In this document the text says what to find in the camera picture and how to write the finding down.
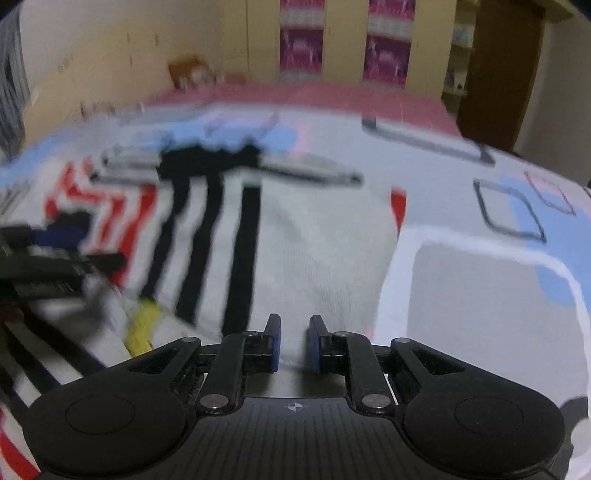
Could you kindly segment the white red black striped sweater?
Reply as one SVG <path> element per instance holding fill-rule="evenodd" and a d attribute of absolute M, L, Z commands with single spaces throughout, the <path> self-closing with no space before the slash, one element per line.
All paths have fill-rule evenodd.
<path fill-rule="evenodd" d="M 383 176 L 314 157 L 192 148 L 160 158 L 57 159 L 1 221 L 15 254 L 115 255 L 80 297 L 1 315 L 1 475 L 39 467 L 23 410 L 54 386 L 183 336 L 207 343 L 283 319 L 281 364 L 304 362 L 314 314 L 371 334 L 407 213 Z"/>

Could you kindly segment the patterned blue pink grey bedsheet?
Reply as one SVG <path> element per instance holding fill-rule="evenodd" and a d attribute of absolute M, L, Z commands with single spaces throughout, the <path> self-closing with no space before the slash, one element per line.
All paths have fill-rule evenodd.
<path fill-rule="evenodd" d="M 396 406 L 363 415 L 346 381 L 280 364 L 235 412 L 197 408 L 183 336 L 51 387 L 21 415 L 33 479 L 586 479 L 590 475 L 590 193 L 487 146 L 376 117 L 204 102 L 101 115 L 1 171 L 1 221 L 52 161 L 192 148 L 314 157 L 408 194 L 375 330 Z"/>

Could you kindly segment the grey curtain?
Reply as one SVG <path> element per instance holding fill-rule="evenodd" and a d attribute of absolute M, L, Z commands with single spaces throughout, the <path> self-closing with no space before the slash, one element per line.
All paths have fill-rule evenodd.
<path fill-rule="evenodd" d="M 25 138 L 23 112 L 30 99 L 21 35 L 22 4 L 1 20 L 1 162 L 12 161 Z"/>

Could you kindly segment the cream wooden headboard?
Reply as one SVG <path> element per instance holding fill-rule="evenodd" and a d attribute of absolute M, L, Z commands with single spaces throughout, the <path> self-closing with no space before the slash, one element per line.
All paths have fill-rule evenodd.
<path fill-rule="evenodd" d="M 173 88 L 177 66 L 209 68 L 186 33 L 169 23 L 125 20 L 77 42 L 33 88 L 23 114 L 26 146 L 96 114 L 133 109 Z"/>

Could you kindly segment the orange patterned pillow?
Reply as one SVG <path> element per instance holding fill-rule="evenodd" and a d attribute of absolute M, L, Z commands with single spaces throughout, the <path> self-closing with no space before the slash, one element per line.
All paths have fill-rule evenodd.
<path fill-rule="evenodd" d="M 198 57 L 171 61 L 168 72 L 176 90 L 188 91 L 215 84 L 215 75 L 208 64 Z"/>

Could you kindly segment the pink mattress cover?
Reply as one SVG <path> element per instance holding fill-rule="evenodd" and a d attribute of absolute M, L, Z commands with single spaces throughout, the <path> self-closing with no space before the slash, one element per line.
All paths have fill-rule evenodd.
<path fill-rule="evenodd" d="M 365 85 L 349 86 L 320 81 L 221 83 L 188 91 L 168 90 L 155 95 L 147 104 L 155 106 L 214 101 L 331 110 L 377 117 L 455 137 L 461 135 L 441 101 Z"/>

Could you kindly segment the purple poster lower right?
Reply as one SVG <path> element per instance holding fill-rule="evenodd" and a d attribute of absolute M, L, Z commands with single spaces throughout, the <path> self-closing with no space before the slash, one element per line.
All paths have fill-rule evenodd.
<path fill-rule="evenodd" d="M 369 35 L 367 38 L 363 79 L 396 85 L 406 85 L 411 43 L 398 39 Z"/>

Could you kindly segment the purple poster lower left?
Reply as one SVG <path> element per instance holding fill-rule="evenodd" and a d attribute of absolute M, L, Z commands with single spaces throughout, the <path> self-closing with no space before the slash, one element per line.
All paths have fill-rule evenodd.
<path fill-rule="evenodd" d="M 280 30 L 281 72 L 322 72 L 324 31 L 284 28 Z"/>

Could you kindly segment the cream wardrobe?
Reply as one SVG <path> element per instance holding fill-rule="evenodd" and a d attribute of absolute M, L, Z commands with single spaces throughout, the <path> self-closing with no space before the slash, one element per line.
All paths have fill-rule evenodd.
<path fill-rule="evenodd" d="M 440 99 L 457 3 L 419 1 L 411 36 L 405 92 Z M 221 68 L 259 83 L 280 80 L 280 2 L 220 1 Z M 322 79 L 360 85 L 369 26 L 367 1 L 325 3 Z"/>

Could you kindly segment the purple poster upper left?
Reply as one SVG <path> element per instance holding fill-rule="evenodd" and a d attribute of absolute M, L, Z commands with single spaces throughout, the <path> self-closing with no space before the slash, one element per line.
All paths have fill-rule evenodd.
<path fill-rule="evenodd" d="M 325 0 L 281 0 L 280 26 L 322 29 L 325 26 Z"/>

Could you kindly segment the dark brown wooden door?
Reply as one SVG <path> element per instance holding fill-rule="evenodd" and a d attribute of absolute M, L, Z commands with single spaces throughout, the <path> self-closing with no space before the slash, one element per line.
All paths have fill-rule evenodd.
<path fill-rule="evenodd" d="M 545 10 L 534 1 L 482 1 L 457 124 L 466 138 L 511 152 L 535 82 Z"/>

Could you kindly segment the cream corner shelf unit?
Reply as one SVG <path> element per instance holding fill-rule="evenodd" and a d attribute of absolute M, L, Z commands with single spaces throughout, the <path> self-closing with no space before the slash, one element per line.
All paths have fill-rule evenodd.
<path fill-rule="evenodd" d="M 451 50 L 442 93 L 442 101 L 454 119 L 457 119 L 462 100 L 468 95 L 467 78 L 479 8 L 479 1 L 456 2 Z"/>

